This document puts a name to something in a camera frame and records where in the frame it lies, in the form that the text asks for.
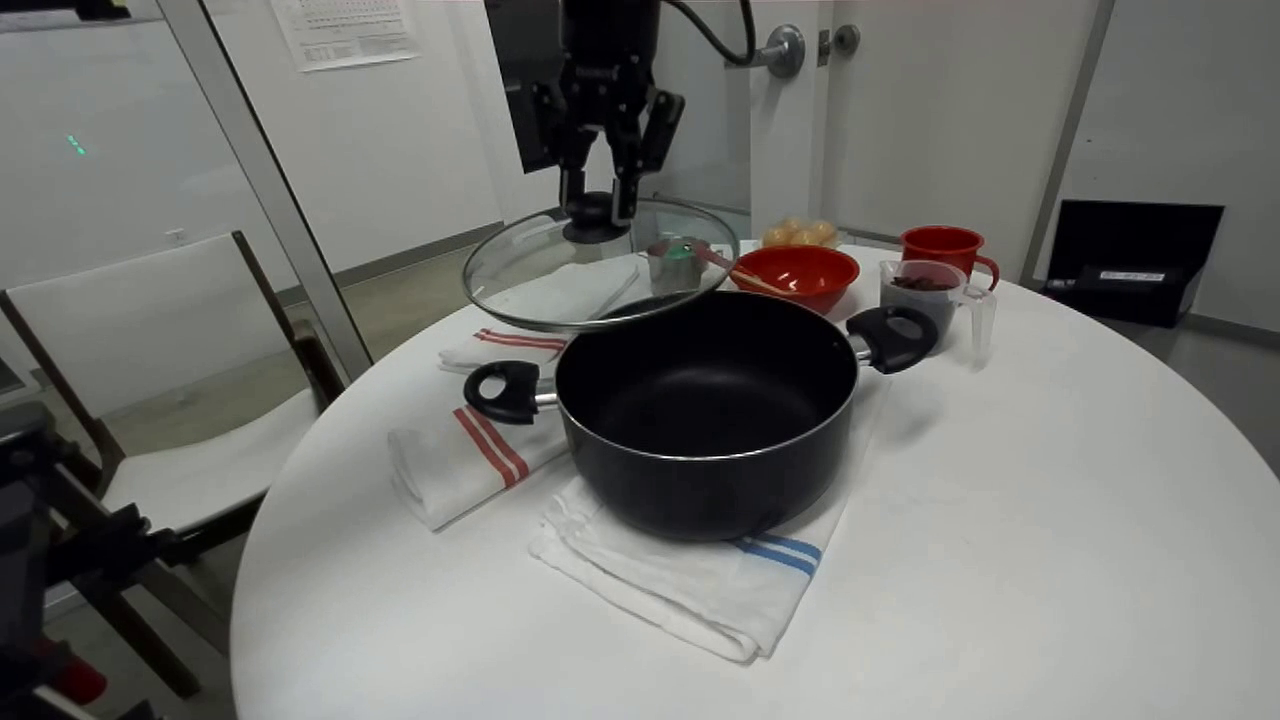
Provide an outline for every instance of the pot handle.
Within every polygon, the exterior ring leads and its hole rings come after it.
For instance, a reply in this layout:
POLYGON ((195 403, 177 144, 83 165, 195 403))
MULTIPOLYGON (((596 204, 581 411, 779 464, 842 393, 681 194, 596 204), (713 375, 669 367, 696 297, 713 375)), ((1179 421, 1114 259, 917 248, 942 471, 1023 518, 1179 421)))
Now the pot handle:
POLYGON ((912 307, 873 307, 849 320, 880 372, 905 372, 935 348, 935 325, 912 307))
POLYGON ((531 425, 535 415, 535 364, 519 364, 519 360, 499 360, 499 364, 481 364, 473 367, 468 385, 464 385, 464 402, 499 425, 531 425), (496 395, 481 395, 486 380, 506 380, 506 393, 496 395))

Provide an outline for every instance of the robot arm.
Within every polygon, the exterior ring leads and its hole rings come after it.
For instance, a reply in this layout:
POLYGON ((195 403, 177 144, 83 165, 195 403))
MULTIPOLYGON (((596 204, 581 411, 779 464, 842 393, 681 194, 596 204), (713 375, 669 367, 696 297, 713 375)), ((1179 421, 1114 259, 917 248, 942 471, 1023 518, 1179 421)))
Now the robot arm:
POLYGON ((660 0, 565 0, 560 92, 541 92, 541 132, 560 165, 567 239, 613 239, 637 215, 639 178, 664 167, 684 99, 651 83, 660 0), (596 135, 613 194, 589 194, 596 135))

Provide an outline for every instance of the red mug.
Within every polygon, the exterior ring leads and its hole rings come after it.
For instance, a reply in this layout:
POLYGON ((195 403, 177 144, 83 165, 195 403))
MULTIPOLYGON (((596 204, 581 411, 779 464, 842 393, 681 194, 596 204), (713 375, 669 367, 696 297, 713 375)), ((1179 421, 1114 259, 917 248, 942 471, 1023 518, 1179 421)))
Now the red mug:
POLYGON ((981 258, 981 248, 984 248, 984 237, 969 230, 928 226, 928 230, 905 234, 905 259, 958 264, 964 276, 972 276, 972 268, 981 264, 993 271, 993 287, 996 287, 1001 264, 993 258, 981 258))

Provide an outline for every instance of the red stripe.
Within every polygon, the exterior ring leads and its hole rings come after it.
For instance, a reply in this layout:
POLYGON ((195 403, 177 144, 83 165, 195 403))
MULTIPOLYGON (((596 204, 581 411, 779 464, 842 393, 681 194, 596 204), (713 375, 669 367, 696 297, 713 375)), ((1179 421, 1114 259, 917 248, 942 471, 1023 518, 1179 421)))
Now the red stripe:
POLYGON ((488 425, 488 415, 477 415, 473 407, 464 407, 473 421, 477 421, 477 428, 494 440, 494 448, 496 452, 506 452, 506 460, 516 467, 516 484, 530 477, 530 464, 524 464, 524 456, 506 440, 506 432, 496 432, 494 425, 488 425))
POLYGON ((507 467, 507 464, 499 460, 499 452, 486 440, 486 432, 477 428, 477 421, 473 421, 464 407, 457 407, 453 415, 464 425, 464 432, 473 438, 473 446, 481 448, 481 456, 496 467, 496 477, 506 477, 506 487, 519 484, 516 467, 507 467))
POLYGON ((507 348, 548 348, 548 353, 565 353, 567 348, 567 339, 558 339, 558 338, 514 338, 514 334, 494 334, 494 330, 481 330, 477 339, 507 345, 507 348))

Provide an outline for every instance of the glass lid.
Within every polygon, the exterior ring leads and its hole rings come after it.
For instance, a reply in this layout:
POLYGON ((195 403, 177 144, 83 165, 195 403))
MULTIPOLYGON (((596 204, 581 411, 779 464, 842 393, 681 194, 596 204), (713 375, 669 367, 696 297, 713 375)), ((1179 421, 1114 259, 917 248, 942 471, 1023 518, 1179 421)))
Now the glass lid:
POLYGON ((739 258, 720 215, 660 202, 646 202, 620 237, 567 237, 560 211, 507 226, 468 258, 468 302, 535 334, 608 330, 718 292, 739 258))

